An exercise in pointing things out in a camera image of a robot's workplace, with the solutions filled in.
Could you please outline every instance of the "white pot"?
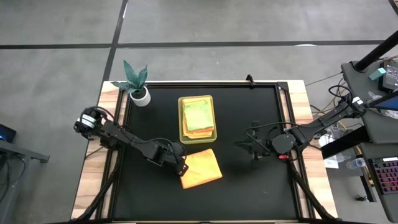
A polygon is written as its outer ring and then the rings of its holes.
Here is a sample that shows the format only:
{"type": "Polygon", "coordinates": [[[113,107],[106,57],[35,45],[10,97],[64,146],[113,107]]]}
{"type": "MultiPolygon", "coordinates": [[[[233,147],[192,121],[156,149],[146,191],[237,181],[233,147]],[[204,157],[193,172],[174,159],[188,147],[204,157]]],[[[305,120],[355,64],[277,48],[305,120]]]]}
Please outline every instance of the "white pot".
{"type": "Polygon", "coordinates": [[[150,102],[150,94],[149,91],[147,89],[146,86],[144,86],[144,89],[146,90],[146,94],[144,97],[142,97],[141,99],[135,99],[134,97],[132,97],[132,94],[130,93],[130,98],[132,99],[132,101],[137,105],[137,106],[146,106],[148,105],[148,103],[150,102]]]}

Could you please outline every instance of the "keyboard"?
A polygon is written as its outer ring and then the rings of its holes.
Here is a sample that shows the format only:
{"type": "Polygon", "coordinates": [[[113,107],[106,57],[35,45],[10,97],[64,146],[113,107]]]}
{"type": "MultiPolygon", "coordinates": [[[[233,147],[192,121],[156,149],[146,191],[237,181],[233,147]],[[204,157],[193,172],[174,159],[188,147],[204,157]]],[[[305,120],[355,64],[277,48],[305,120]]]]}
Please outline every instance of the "keyboard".
{"type": "Polygon", "coordinates": [[[398,158],[371,159],[382,194],[398,194],[398,158]]]}

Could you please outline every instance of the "yellow tray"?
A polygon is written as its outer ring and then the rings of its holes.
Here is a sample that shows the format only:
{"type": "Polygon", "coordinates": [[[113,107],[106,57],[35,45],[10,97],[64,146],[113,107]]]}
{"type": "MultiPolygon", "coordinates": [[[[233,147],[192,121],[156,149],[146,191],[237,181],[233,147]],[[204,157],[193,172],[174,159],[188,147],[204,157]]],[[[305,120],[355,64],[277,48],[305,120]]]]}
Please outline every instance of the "yellow tray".
{"type": "Polygon", "coordinates": [[[209,143],[213,142],[217,139],[217,128],[216,128],[216,119],[214,117],[214,104],[213,104],[213,97],[210,95],[205,95],[205,96],[186,96],[186,97],[180,97],[178,99],[178,126],[180,127],[180,142],[183,144],[200,144],[200,143],[209,143]],[[208,137],[208,138],[200,138],[200,139],[190,139],[186,136],[183,135],[182,133],[182,100],[184,99],[192,99],[192,98],[199,98],[199,97],[210,97],[211,105],[213,108],[213,121],[214,121],[214,131],[213,134],[208,137]]]}

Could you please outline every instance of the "wooden table frame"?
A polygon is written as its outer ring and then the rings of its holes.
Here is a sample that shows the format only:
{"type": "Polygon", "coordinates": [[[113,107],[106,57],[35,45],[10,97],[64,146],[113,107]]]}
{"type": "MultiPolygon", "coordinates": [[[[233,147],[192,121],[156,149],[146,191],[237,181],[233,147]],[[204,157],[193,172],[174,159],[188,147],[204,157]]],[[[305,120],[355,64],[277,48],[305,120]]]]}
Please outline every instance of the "wooden table frame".
{"type": "MultiPolygon", "coordinates": [[[[156,81],[148,83],[211,83],[211,82],[223,82],[223,83],[236,83],[236,82],[248,82],[248,81],[156,81]]],[[[277,81],[256,81],[256,83],[275,83],[277,81]]],[[[285,91],[280,91],[282,107],[284,111],[285,121],[286,122],[295,122],[298,124],[306,124],[312,121],[312,114],[309,107],[307,93],[305,91],[305,85],[302,80],[288,80],[280,82],[287,82],[289,87],[289,94],[285,95],[285,91]],[[290,100],[292,107],[289,109],[287,100],[290,100]]],[[[122,102],[119,106],[116,105],[118,100],[119,90],[111,84],[111,82],[104,82],[101,90],[101,94],[99,97],[98,106],[102,106],[109,110],[112,114],[119,112],[119,117],[116,118],[119,123],[123,123],[124,113],[126,110],[127,103],[127,94],[123,96],[119,96],[119,100],[122,102]]],[[[318,141],[313,141],[312,144],[318,145],[318,141]]],[[[93,152],[97,148],[99,148],[98,141],[90,141],[87,149],[87,154],[93,152]]],[[[105,167],[111,166],[111,169],[114,167],[114,162],[116,158],[117,152],[106,152],[105,149],[97,152],[89,157],[83,164],[83,169],[80,177],[80,183],[78,187],[78,191],[76,194],[75,204],[72,210],[72,218],[79,217],[87,208],[87,206],[91,203],[91,201],[95,198],[95,195],[99,192],[101,183],[104,182],[104,174],[109,175],[109,172],[106,172],[107,169],[105,167]]],[[[323,163],[322,153],[318,149],[314,149],[311,147],[306,148],[303,151],[303,161],[305,165],[305,172],[307,174],[308,183],[311,191],[317,197],[319,202],[326,208],[326,210],[337,217],[337,212],[335,208],[335,204],[333,201],[333,196],[331,194],[330,185],[325,169],[325,165],[323,163]]],[[[295,162],[296,168],[298,170],[303,169],[303,166],[299,166],[298,162],[295,162]]],[[[302,190],[299,186],[298,194],[300,196],[300,203],[302,208],[303,217],[311,217],[312,209],[308,209],[308,200],[305,198],[302,190]]],[[[110,194],[112,191],[112,187],[106,193],[104,198],[104,203],[100,206],[100,209],[103,211],[102,215],[96,213],[91,218],[106,218],[108,216],[109,211],[109,203],[110,203],[110,194]]]]}

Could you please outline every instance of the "teal plant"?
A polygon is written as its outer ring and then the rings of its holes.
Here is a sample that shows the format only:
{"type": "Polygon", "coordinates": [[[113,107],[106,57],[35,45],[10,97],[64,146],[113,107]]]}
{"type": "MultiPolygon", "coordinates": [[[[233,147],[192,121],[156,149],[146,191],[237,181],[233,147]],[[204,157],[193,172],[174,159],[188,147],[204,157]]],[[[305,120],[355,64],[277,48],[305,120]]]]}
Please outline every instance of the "teal plant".
{"type": "Polygon", "coordinates": [[[126,83],[112,82],[112,84],[116,87],[119,87],[122,90],[126,90],[127,92],[133,95],[141,95],[144,89],[145,81],[148,76],[147,66],[143,68],[138,75],[135,73],[134,69],[125,61],[124,62],[124,71],[126,72],[126,83]]]}

